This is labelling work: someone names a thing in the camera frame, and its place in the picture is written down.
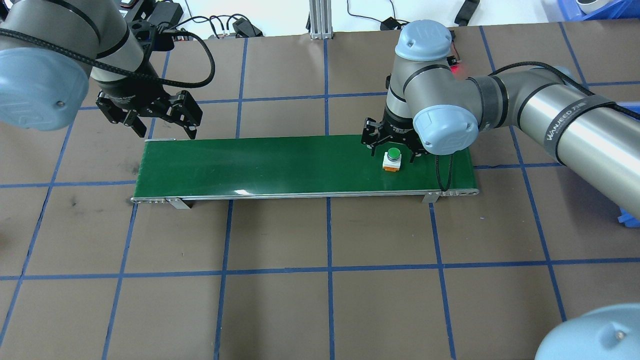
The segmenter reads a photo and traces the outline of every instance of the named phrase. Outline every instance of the green conveyor belt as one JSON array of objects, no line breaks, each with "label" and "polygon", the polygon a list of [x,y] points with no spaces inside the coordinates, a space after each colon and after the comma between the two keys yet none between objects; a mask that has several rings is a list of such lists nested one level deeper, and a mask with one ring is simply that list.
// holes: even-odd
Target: green conveyor belt
[{"label": "green conveyor belt", "polygon": [[[402,151],[398,172],[382,169],[390,147]],[[433,155],[409,163],[403,145],[387,143],[375,157],[359,135],[148,141],[135,202],[426,194],[439,191]],[[448,157],[441,159],[446,182]],[[468,149],[454,155],[451,195],[477,193]]]}]

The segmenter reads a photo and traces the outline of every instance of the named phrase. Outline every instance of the cable connector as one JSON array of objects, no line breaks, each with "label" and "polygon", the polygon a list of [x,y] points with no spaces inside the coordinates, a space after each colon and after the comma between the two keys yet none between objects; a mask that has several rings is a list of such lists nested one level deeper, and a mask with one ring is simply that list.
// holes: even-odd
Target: cable connector
[{"label": "cable connector", "polygon": [[233,23],[233,26],[237,38],[253,38],[264,36],[259,28],[253,26],[253,24],[246,19],[237,19]]}]

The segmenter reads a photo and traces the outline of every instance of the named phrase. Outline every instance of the blue bin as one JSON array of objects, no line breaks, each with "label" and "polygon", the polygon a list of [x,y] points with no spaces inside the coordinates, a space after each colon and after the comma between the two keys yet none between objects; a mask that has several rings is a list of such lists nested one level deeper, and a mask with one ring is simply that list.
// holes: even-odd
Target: blue bin
[{"label": "blue bin", "polygon": [[640,0],[613,0],[590,14],[583,13],[575,0],[558,0],[558,5],[564,19],[568,21],[640,17]]},{"label": "blue bin", "polygon": [[625,224],[626,227],[640,227],[640,220],[636,219],[630,213],[627,213],[627,210],[620,208],[620,215],[618,217],[618,222],[621,224]]}]

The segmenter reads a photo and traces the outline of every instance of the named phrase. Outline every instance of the robotic arm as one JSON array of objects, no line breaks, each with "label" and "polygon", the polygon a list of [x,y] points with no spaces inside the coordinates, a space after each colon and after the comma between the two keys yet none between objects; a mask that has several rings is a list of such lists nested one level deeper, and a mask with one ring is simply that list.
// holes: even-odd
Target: robotic arm
[{"label": "robotic arm", "polygon": [[[404,27],[383,119],[365,121],[362,143],[372,153],[391,141],[406,144],[413,156],[447,155],[471,145],[480,131],[514,125],[640,218],[640,122],[632,119],[640,115],[544,63],[455,80],[446,61],[450,46],[451,33],[437,22]],[[521,65],[538,67],[502,73]]]},{"label": "robotic arm", "polygon": [[159,79],[149,63],[153,50],[173,48],[180,31],[143,20],[127,25],[111,0],[21,0],[0,24],[0,119],[20,127],[55,130],[76,117],[98,82],[96,105],[107,119],[144,137],[140,117],[157,117],[196,136],[202,111],[189,92],[167,94],[164,85],[199,87],[215,67],[204,42],[211,73],[200,83]]}]

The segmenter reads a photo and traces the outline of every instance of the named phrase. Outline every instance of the green button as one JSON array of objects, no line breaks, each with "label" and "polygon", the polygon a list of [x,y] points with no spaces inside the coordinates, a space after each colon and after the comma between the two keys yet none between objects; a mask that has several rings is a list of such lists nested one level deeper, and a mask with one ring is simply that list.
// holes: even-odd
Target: green button
[{"label": "green button", "polygon": [[387,151],[387,156],[390,160],[396,160],[400,157],[400,150],[397,147],[392,147]]}]

